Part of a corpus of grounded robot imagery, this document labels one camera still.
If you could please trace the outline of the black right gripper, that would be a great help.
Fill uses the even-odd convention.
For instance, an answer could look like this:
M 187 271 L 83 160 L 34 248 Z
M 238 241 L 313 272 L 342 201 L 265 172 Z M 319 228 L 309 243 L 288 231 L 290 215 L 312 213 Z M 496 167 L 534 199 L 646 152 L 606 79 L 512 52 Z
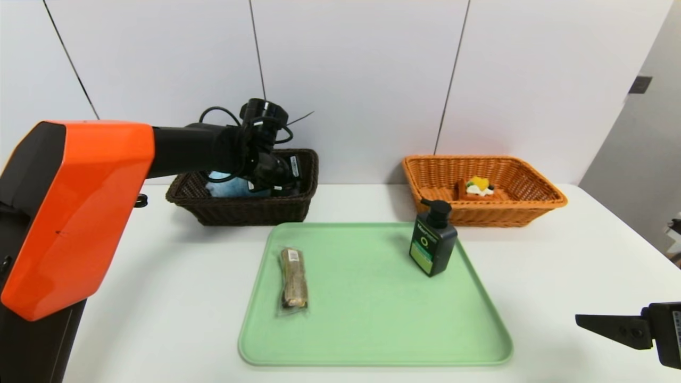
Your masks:
M 576 314 L 576 324 L 624 346 L 657 348 L 659 362 L 680 369 L 680 302 L 652 303 L 641 315 Z

